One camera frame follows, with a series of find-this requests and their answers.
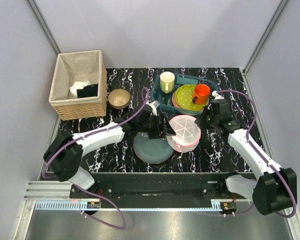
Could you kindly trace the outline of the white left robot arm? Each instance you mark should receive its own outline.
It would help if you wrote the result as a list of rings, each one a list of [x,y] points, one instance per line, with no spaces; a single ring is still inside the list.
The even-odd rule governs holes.
[[[83,156],[137,133],[147,133],[150,140],[176,135],[165,114],[153,103],[147,103],[101,128],[58,134],[43,155],[45,167],[52,170],[59,182],[70,182],[79,187],[85,197],[93,198],[98,186],[91,173],[81,167]]]

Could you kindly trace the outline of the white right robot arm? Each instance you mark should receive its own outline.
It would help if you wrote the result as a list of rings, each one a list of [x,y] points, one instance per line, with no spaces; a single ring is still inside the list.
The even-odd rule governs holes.
[[[245,126],[232,116],[231,104],[222,94],[213,91],[211,103],[204,107],[195,120],[201,129],[215,130],[248,164],[255,180],[238,173],[229,173],[217,185],[218,195],[229,198],[240,195],[253,202],[264,216],[275,213],[292,218],[297,212],[297,174],[291,168],[283,168],[254,141],[251,126]]]

